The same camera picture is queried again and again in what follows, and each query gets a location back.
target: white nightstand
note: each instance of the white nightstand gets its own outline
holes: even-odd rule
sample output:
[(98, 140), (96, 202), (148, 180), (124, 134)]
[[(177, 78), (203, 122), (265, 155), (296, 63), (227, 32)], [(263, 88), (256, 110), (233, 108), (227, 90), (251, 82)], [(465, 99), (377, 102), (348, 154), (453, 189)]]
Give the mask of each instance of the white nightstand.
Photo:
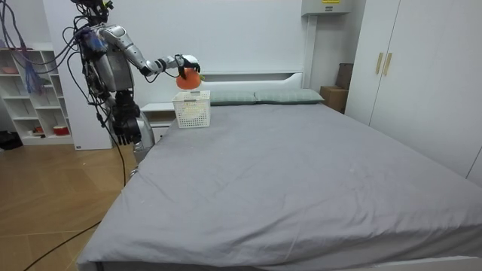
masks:
[(141, 111), (147, 117), (157, 143), (175, 119), (174, 105), (172, 102), (150, 103), (141, 108)]

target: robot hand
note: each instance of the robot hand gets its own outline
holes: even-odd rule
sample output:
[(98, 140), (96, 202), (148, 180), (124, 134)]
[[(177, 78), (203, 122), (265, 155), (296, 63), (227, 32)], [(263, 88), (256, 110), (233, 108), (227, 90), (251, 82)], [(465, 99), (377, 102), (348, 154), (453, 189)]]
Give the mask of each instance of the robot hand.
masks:
[(186, 73), (185, 73), (185, 70), (184, 70), (185, 68), (192, 68), (196, 72), (201, 72), (201, 66), (197, 62), (196, 57), (191, 56), (191, 55), (184, 55), (183, 56), (181, 54), (177, 54), (174, 57), (175, 57), (177, 62), (179, 62), (178, 58), (181, 58), (182, 62), (184, 63), (184, 65), (180, 65), (178, 67), (179, 76), (181, 76), (182, 78), (186, 79)]

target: shelving unit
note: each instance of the shelving unit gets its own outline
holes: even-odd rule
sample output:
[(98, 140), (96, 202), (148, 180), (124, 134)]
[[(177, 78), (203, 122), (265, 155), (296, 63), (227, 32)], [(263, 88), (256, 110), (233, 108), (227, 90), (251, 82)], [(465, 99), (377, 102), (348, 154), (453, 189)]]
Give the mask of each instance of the shelving unit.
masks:
[[(54, 60), (52, 50), (30, 50), (29, 58), (33, 62), (50, 62)], [(54, 69), (47, 74), (39, 75), (44, 83), (42, 93), (28, 93), (25, 70), (14, 61), (14, 56), (25, 65), (23, 58), (11, 50), (0, 50), (0, 68), (16, 68), (18, 74), (4, 73), (0, 69), (0, 97), (14, 122), (24, 145), (56, 145), (72, 144), (72, 136), (57, 136), (53, 133), (55, 126), (67, 126), (70, 131), (67, 107), (63, 98), (59, 72)], [(53, 61), (46, 65), (34, 65), (37, 72), (47, 72), (56, 66)], [(44, 136), (33, 135), (35, 128), (41, 127)]]

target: white wardrobe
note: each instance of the white wardrobe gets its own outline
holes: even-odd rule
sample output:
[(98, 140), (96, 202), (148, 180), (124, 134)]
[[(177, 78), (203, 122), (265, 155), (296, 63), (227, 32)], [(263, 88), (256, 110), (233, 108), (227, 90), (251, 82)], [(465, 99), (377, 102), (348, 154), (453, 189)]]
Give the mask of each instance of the white wardrobe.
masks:
[(346, 115), (482, 185), (481, 82), (481, 0), (367, 0)]

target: gray bedspread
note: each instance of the gray bedspread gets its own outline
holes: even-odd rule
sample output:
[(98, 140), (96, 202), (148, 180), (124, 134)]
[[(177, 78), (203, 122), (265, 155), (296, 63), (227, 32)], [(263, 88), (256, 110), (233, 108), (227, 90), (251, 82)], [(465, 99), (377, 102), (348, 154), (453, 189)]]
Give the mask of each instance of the gray bedspread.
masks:
[(482, 256), (481, 187), (324, 105), (245, 105), (212, 108), (209, 128), (174, 123), (78, 264), (314, 271), (454, 255)]

